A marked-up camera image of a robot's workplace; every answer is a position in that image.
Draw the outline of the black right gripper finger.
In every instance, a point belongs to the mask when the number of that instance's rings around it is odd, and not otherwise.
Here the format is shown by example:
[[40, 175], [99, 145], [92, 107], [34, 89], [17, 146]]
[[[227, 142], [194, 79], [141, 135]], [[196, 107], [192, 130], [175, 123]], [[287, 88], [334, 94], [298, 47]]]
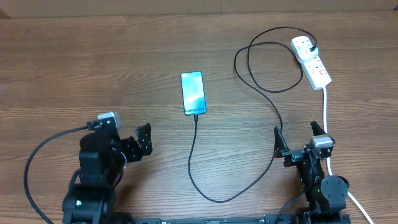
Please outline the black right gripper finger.
[[290, 152], [290, 149], [285, 139], [283, 138], [282, 131], [277, 126], [274, 128], [274, 136], [275, 136], [274, 157], [275, 158], [285, 157]]
[[312, 121], [310, 125], [312, 127], [312, 132], [314, 136], [320, 136], [325, 134], [325, 131], [320, 127], [320, 125], [316, 121]]

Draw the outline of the Samsung Galaxy smartphone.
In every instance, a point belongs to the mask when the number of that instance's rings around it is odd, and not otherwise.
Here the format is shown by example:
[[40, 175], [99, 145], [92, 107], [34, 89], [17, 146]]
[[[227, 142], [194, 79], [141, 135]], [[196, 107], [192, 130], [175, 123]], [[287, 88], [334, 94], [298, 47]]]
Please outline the Samsung Galaxy smartphone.
[[202, 72], [185, 72], [180, 79], [185, 115], [205, 114], [207, 107]]

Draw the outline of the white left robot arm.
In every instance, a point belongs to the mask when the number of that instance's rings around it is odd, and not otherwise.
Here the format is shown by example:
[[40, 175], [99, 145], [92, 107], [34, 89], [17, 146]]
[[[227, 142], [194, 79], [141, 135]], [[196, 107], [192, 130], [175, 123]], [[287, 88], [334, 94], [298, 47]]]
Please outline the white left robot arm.
[[132, 215], [116, 212], [116, 186], [126, 164], [152, 153], [151, 125], [139, 126], [121, 139], [118, 128], [104, 121], [88, 123], [93, 132], [80, 140], [80, 169], [74, 173], [63, 203], [63, 223], [134, 223]]

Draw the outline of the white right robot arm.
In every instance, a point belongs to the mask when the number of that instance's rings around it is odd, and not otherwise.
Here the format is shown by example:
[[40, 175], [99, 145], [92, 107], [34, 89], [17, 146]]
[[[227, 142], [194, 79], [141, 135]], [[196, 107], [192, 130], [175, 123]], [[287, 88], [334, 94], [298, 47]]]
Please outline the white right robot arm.
[[[335, 140], [316, 121], [311, 122], [313, 137], [302, 149], [290, 150], [282, 131], [274, 128], [274, 157], [283, 158], [285, 167], [296, 167], [302, 190], [290, 199], [274, 218], [275, 223], [350, 223], [346, 208], [349, 182], [342, 176], [325, 175], [321, 161], [330, 158]], [[283, 217], [284, 210], [300, 196], [307, 206]]]

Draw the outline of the white charger plug adapter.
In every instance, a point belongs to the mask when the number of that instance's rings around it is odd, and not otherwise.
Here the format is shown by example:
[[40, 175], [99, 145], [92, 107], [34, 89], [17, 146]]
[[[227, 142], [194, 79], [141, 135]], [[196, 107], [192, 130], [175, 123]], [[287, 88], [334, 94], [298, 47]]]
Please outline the white charger plug adapter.
[[305, 63], [309, 60], [313, 60], [319, 54], [319, 50], [314, 45], [304, 45], [296, 48], [295, 55], [300, 63]]

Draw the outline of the white power strip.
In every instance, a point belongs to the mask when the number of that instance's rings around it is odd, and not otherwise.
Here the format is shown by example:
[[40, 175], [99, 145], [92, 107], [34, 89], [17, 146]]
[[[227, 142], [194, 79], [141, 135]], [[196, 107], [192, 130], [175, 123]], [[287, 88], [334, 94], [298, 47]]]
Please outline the white power strip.
[[[311, 40], [307, 36], [298, 36], [291, 40], [290, 46], [292, 47], [294, 54], [296, 48], [304, 45], [313, 45]], [[331, 83], [331, 77], [326, 70], [319, 54], [313, 60], [309, 60], [305, 63], [300, 63], [313, 90], [321, 90]]]

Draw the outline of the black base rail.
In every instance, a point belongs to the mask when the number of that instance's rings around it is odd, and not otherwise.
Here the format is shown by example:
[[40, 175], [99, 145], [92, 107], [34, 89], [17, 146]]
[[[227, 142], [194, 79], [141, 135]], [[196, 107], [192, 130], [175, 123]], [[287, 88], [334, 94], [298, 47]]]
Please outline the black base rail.
[[[134, 224], [275, 224], [277, 215], [265, 215], [264, 217], [257, 218], [209, 218], [209, 219], [173, 219], [161, 220], [160, 218], [134, 218], [133, 221], [128, 223]], [[332, 221], [314, 220], [305, 222], [296, 218], [295, 215], [281, 215], [279, 217], [280, 224], [296, 224], [296, 223], [342, 223], [350, 224], [351, 220], [349, 215], [343, 215], [342, 221], [332, 219]]]

